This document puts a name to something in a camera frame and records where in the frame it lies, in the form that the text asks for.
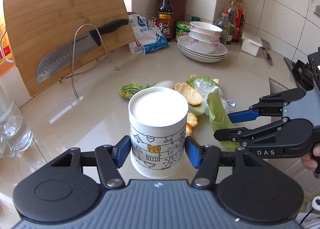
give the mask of stacked plate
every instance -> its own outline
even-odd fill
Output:
[[[227,48],[220,42],[217,43],[217,46],[211,53],[199,52],[199,50],[195,50],[191,47],[191,41],[188,35],[178,38],[178,47],[188,58],[205,63],[218,62],[224,59],[228,52]]]

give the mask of green jar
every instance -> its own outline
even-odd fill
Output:
[[[180,36],[188,35],[190,32],[190,22],[180,21],[177,22],[177,31],[176,31],[176,42]]]

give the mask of jar lid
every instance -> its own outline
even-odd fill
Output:
[[[180,21],[180,22],[177,22],[177,27],[184,31],[190,31],[191,25],[190,25],[190,22]]]

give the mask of yellow icon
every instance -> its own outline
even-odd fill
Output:
[[[160,152],[160,146],[151,146],[148,145],[148,150],[151,153],[159,153]]]

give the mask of white bowl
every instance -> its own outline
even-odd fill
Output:
[[[219,42],[220,35],[209,35],[190,30],[190,36],[204,42]]]
[[[209,35],[220,35],[222,32],[222,29],[218,26],[206,22],[190,22],[190,25],[190,30]]]
[[[201,53],[211,53],[214,48],[218,46],[219,42],[203,42],[198,39],[192,38],[189,33],[190,48]]]
[[[212,53],[200,53],[200,52],[197,52],[197,51],[191,49],[190,38],[187,35],[179,37],[178,38],[178,44],[183,49],[191,51],[192,53],[197,53],[197,54],[200,54],[202,56],[208,56],[208,57],[219,57],[219,56],[223,56],[223,55],[227,54],[227,52],[228,52],[228,49],[225,47],[225,45],[223,45],[220,42],[218,43],[217,47],[215,48],[215,50]]]
[[[195,56],[198,56],[198,57],[203,57],[203,58],[206,58],[206,59],[224,59],[226,57],[226,54],[225,55],[222,55],[222,56],[218,56],[218,57],[215,57],[214,55],[213,56],[205,56],[205,55],[201,55],[199,53],[196,53],[194,51],[191,51],[189,49],[186,49],[184,47],[182,47],[180,44],[178,44],[178,47],[186,52],[189,52],[190,54],[193,54]]]
[[[215,63],[215,62],[218,62],[222,59],[224,59],[225,57],[222,57],[222,58],[211,58],[211,59],[207,59],[207,58],[203,58],[203,57],[200,57],[200,56],[197,56],[197,55],[194,55],[186,50],[184,50],[183,48],[179,47],[179,49],[181,50],[181,52],[187,56],[188,58],[190,59],[193,59],[195,61],[199,61],[199,62],[204,62],[204,63]]]

